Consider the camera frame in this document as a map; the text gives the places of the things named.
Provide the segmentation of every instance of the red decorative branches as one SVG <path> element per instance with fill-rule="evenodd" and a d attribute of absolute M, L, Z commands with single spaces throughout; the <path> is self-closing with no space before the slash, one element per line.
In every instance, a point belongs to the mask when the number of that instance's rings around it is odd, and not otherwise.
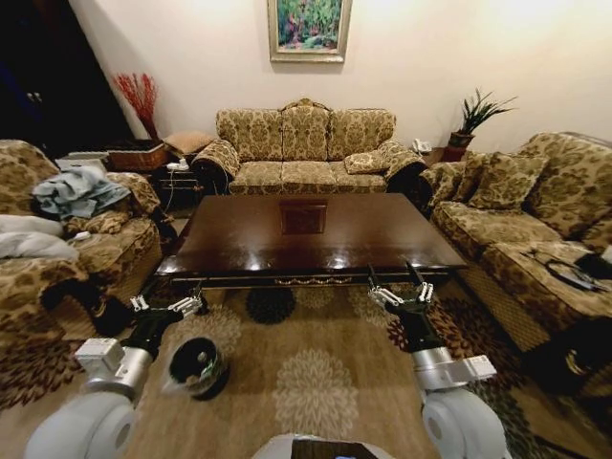
<path fill-rule="evenodd" d="M 153 122 L 155 101 L 157 100 L 157 86 L 153 77 L 142 74 L 139 79 L 136 74 L 131 76 L 116 74 L 113 76 L 113 82 L 130 105 L 134 107 L 136 115 L 151 139 L 158 139 L 157 129 L 155 129 L 155 123 Z"/>

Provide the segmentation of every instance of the wire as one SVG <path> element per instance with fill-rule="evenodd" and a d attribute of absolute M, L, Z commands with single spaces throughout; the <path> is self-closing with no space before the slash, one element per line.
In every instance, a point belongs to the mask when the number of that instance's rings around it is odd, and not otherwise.
<path fill-rule="evenodd" d="M 170 197 L 168 198 L 168 204 L 165 206 L 164 213 L 168 212 L 170 204 L 172 204 L 172 197 L 174 196 L 174 169 L 170 169 Z"/>

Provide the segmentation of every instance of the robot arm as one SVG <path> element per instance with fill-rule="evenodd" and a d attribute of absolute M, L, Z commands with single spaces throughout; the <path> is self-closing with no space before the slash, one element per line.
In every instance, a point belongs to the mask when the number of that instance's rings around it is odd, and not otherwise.
<path fill-rule="evenodd" d="M 87 339 L 76 351 L 85 368 L 87 392 L 62 406 L 34 432 L 26 459 L 119 458 L 134 425 L 134 408 L 142 394 L 162 335 L 172 323 L 202 308 L 197 295 L 167 309 L 150 309 L 144 299 L 132 298 L 137 325 L 121 344 L 116 339 Z"/>
<path fill-rule="evenodd" d="M 431 442 L 443 459 L 510 458 L 504 428 L 495 412 L 467 383 L 495 375 L 487 356 L 454 361 L 434 332 L 426 316 L 433 285 L 408 265 L 419 287 L 411 297 L 402 298 L 381 287 L 370 266 L 370 297 L 397 316 L 408 336 L 408 352 L 423 399 L 423 423 Z"/>

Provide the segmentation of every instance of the carpet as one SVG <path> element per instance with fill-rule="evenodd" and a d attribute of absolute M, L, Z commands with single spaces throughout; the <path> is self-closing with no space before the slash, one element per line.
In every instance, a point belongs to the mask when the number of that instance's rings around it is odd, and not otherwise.
<path fill-rule="evenodd" d="M 167 305 L 184 293 L 160 283 L 149 291 L 150 302 Z M 548 443 L 593 459 L 612 457 L 572 406 L 547 398 L 522 374 L 517 351 L 482 305 L 454 281 L 437 295 L 430 319 L 453 357 L 485 353 L 498 370 L 470 389 L 499 415 L 515 459 L 572 457 Z M 363 441 L 397 458 L 437 457 L 421 422 L 407 337 L 364 288 L 231 291 L 210 309 L 164 335 L 126 457 L 246 458 L 286 432 Z M 173 351 L 200 336 L 229 358 L 227 387 L 209 402 L 164 393 Z M 0 457 L 21 457 L 35 427 L 78 393 L 84 375 L 68 359 L 76 343 L 56 357 L 62 371 L 33 367 L 34 396 L 20 398 L 25 386 L 13 382 L 0 413 Z"/>

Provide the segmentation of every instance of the vase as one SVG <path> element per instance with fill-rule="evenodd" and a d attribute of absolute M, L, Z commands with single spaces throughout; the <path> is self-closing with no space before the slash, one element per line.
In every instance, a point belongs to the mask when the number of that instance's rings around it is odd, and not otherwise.
<path fill-rule="evenodd" d="M 153 119 L 139 117 L 139 120 L 141 121 L 142 126 L 144 126 L 144 129 L 146 130 L 146 133 L 149 135 L 149 137 L 156 141 L 159 137 L 157 135 L 157 129 L 155 128 L 155 123 L 153 122 Z"/>
<path fill-rule="evenodd" d="M 461 161 L 461 158 L 463 158 L 473 138 L 474 136 L 472 134 L 461 134 L 459 132 L 450 133 L 450 139 L 448 139 L 448 145 L 444 149 L 442 161 L 448 163 Z"/>

